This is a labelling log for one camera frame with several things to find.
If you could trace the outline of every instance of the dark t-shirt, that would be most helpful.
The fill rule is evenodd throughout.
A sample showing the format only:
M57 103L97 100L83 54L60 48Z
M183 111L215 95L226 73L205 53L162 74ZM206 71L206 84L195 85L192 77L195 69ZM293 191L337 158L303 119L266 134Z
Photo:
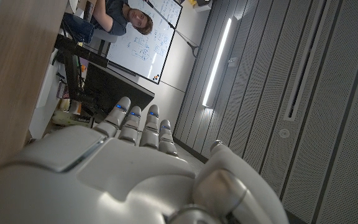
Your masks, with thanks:
M106 0L106 14L113 19L111 30L108 32L111 35L124 35L127 32L126 26L129 21L122 14L124 4L128 5L128 0ZM91 23L95 28L104 30L94 17L91 18Z

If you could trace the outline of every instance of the white robotic hand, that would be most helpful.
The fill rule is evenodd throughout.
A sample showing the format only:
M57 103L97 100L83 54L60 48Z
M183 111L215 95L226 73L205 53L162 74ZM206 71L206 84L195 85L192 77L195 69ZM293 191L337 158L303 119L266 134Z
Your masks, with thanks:
M0 223L288 223L274 191L221 142L196 177L169 121L158 128L157 105L136 146L141 110L130 105L123 97L94 129L57 131L1 166Z

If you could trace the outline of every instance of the hair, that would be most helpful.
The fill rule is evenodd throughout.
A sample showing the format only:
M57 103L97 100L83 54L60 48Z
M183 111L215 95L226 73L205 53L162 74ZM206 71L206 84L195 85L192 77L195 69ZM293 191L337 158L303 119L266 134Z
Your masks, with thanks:
M144 16L147 18L147 22L146 22L146 26L143 28L140 27L134 27L137 31L139 31L141 34L143 35L147 35L149 33L151 33L152 29L153 29L153 20L152 18L150 18L149 15L147 15L146 13L144 13Z

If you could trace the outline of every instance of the whiteboard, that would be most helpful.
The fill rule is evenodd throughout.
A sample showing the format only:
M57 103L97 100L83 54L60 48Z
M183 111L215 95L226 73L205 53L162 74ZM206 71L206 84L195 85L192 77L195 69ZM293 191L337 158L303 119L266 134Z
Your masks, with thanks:
M177 26L182 9L179 3L175 0L150 2L174 27ZM146 2L128 0L128 3L131 8L139 9L152 18L153 31L142 35L128 23L126 34L110 44L107 59L120 70L159 84L174 30Z

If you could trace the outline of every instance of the desk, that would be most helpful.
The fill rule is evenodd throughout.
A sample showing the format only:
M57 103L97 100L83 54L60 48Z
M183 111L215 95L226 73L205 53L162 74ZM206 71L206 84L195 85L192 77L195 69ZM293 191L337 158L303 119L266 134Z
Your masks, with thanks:
M0 2L0 164L23 148L66 5Z
M154 93L108 69L108 60L58 35L55 48L62 52L68 92L71 100L82 103L82 110L102 122L123 96L131 99L131 106L142 110L154 99ZM85 86L79 86L78 56L89 60Z

